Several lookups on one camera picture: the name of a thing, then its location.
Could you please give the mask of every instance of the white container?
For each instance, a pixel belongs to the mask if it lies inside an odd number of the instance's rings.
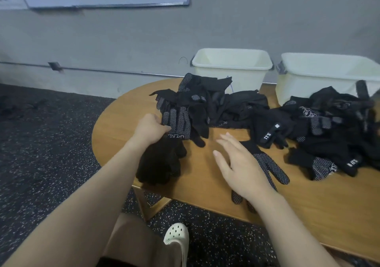
[[[216,77],[232,77],[226,93],[260,89],[265,74],[273,67],[268,53],[254,49],[198,50],[193,60],[195,74]]]
[[[332,86],[339,93],[357,96],[355,82],[366,80],[372,96],[380,88],[380,65],[362,56],[283,53],[277,65],[276,94],[282,106],[291,96],[309,98]]]

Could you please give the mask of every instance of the forearm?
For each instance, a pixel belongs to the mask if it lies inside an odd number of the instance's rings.
[[[132,138],[56,208],[4,266],[95,266],[147,146]]]
[[[280,194],[249,200],[262,218],[281,267],[339,267]]]

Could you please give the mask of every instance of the floor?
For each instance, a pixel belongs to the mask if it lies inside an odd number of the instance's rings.
[[[110,98],[0,84],[0,265],[30,232],[100,166],[92,128]],[[147,194],[151,204],[159,197]],[[133,192],[124,212],[139,215]],[[188,266],[278,266],[266,230],[178,201],[148,225],[164,236],[190,231]],[[356,266],[370,266],[350,257]]]

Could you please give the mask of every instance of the person's left hand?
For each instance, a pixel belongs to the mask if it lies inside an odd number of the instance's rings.
[[[139,121],[133,137],[147,145],[153,144],[171,130],[170,126],[160,124],[160,119],[155,114],[146,114]]]

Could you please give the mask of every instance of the table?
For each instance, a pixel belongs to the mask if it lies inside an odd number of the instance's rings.
[[[93,133],[92,148],[101,166],[115,155],[132,136],[139,119],[145,113],[161,115],[156,110],[155,96],[148,96],[160,89],[177,91],[181,78],[161,80],[131,90],[112,102],[99,116]],[[263,84],[260,93],[268,97],[270,107],[278,107],[275,86]],[[262,224],[257,214],[250,213],[246,204],[235,205],[231,201],[231,188],[218,169],[212,150],[226,155],[215,139],[226,129],[210,128],[204,148],[192,141],[184,141],[187,156],[181,159],[179,178],[164,186],[150,186],[135,179],[134,190],[145,218],[163,208],[170,199],[179,200],[236,219]],[[238,140],[249,140],[247,130],[228,131]],[[282,185],[273,178],[279,193],[289,202],[307,229],[323,245],[353,255],[380,262],[380,172],[361,168],[358,176],[349,177],[335,173],[325,180],[314,182],[294,165],[286,164],[288,149],[274,145],[264,151],[284,170],[290,184]],[[148,209],[143,191],[158,193],[164,198]]]

